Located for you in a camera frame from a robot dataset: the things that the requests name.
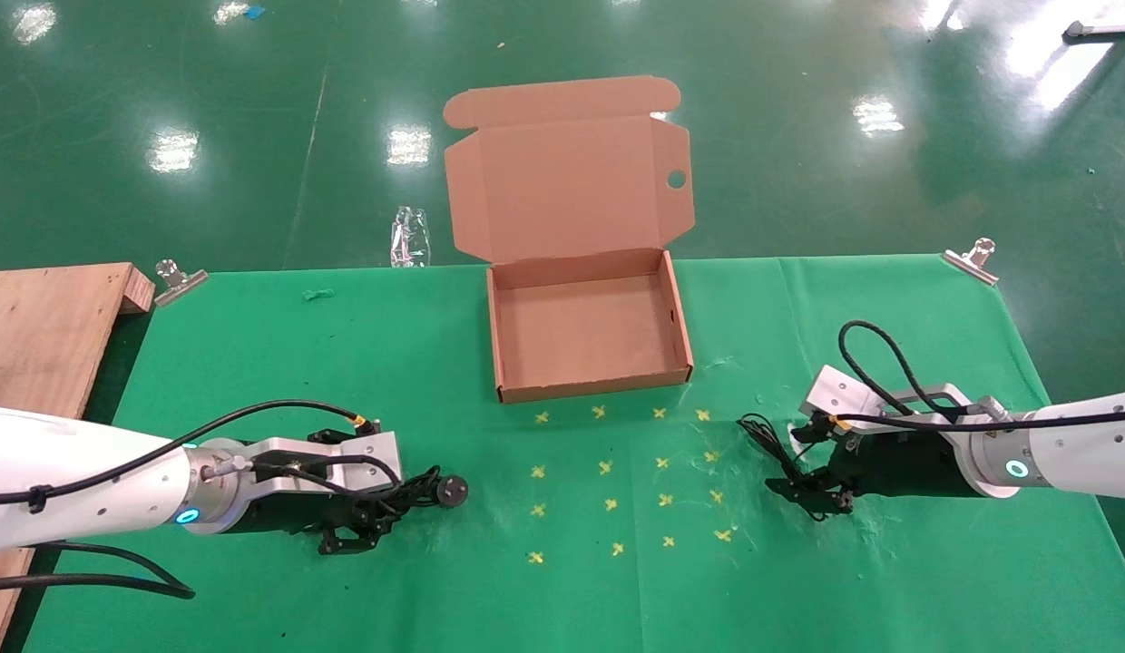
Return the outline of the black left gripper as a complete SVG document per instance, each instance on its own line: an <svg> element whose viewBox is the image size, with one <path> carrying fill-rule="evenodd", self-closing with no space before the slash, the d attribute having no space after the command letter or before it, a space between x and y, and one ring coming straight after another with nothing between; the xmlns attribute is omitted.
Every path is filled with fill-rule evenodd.
<svg viewBox="0 0 1125 653"><path fill-rule="evenodd" d="M360 433L321 429L310 442L339 445L354 441ZM331 492L297 492L292 489L244 487L238 493L240 513L222 533L320 533L321 555L344 555L374 551L406 515L393 507L370 507L374 499Z"/></svg>

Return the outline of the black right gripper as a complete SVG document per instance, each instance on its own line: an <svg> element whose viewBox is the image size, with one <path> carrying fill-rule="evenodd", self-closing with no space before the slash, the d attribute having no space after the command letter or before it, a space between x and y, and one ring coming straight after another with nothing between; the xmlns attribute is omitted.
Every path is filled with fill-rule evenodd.
<svg viewBox="0 0 1125 653"><path fill-rule="evenodd" d="M839 421L824 412L814 412L806 424L792 429L792 441L800 445L840 438ZM850 435L829 455L829 472L766 478L766 487L802 509L812 521L849 515L856 497L976 497L958 466L952 442L940 433Z"/></svg>

